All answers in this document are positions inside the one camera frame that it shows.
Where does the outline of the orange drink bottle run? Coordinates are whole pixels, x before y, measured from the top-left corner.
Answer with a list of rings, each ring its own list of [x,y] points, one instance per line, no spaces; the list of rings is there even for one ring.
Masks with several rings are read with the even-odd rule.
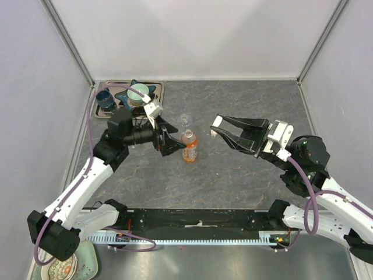
[[[186,129],[181,136],[181,142],[186,145],[182,150],[183,159],[188,163],[194,162],[197,157],[196,147],[198,142],[196,135],[190,129]]]

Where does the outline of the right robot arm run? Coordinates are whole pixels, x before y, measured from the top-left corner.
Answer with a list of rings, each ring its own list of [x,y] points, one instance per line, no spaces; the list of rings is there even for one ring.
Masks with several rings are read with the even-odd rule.
[[[238,152],[261,158],[284,171],[280,176],[304,208],[277,199],[268,210],[272,229],[298,229],[338,242],[365,263],[372,263],[372,209],[353,197],[328,173],[330,154],[319,136],[291,138],[287,122],[217,115],[211,135],[220,135]]]

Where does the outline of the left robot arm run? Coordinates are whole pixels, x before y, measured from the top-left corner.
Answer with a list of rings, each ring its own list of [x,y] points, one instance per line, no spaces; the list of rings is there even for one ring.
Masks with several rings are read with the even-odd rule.
[[[149,118],[143,125],[134,125],[130,110],[117,110],[107,121],[100,140],[91,147],[83,169],[66,190],[45,210],[33,210],[27,217],[36,263],[48,264],[39,259],[39,250],[50,254],[53,260],[65,261],[82,240],[97,231],[111,226],[123,229],[128,223],[127,207],[114,199],[84,216],[80,216],[80,212],[128,157],[130,146],[151,142],[155,150],[167,156],[186,147],[172,136],[176,132],[178,129],[160,116]]]

